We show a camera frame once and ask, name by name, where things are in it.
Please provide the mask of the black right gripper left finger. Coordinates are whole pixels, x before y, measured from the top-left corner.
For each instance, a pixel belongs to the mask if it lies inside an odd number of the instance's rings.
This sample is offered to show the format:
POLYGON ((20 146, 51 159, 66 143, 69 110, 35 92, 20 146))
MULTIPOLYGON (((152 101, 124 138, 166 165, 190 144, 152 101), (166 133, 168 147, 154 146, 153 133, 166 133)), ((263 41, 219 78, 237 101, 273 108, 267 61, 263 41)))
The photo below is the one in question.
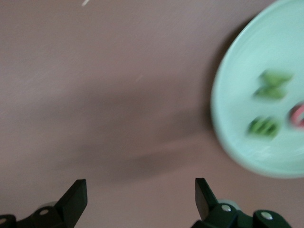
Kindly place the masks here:
POLYGON ((2 228, 73 228, 87 206, 86 180, 76 180, 54 206, 44 206, 17 221, 12 214, 0 216, 2 228))

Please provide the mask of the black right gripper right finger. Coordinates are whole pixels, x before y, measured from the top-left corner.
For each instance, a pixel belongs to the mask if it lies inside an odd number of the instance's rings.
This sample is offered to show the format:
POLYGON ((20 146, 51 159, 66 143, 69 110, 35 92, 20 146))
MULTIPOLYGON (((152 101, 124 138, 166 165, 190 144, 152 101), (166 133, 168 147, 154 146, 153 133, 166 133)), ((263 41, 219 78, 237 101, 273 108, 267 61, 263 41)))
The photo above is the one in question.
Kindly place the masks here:
POLYGON ((204 178, 195 179, 195 202, 200 215, 193 228, 290 228, 278 213, 256 210, 249 216, 230 203, 219 202, 204 178))

